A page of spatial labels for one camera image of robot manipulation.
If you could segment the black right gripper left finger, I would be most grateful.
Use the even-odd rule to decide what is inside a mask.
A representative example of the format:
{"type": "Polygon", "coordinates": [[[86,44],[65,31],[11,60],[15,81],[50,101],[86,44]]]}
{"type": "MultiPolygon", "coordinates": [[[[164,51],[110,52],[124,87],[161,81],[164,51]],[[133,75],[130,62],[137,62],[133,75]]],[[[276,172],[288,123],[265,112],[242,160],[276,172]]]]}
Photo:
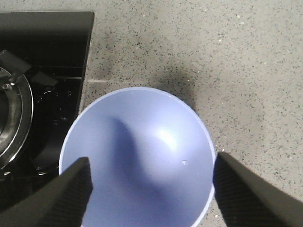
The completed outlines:
{"type": "Polygon", "coordinates": [[[2,227],[80,227],[93,191],[90,163],[78,158],[33,195],[0,214],[2,227]]]}

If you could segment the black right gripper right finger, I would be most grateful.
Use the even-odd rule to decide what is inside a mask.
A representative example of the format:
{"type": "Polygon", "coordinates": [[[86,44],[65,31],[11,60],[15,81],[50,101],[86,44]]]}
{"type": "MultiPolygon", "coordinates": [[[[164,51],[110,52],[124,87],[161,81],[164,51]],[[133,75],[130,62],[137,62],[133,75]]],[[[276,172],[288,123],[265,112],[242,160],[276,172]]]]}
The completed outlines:
{"type": "Polygon", "coordinates": [[[215,199],[228,227],[301,227],[303,203],[219,152],[214,165],[215,199]]]}

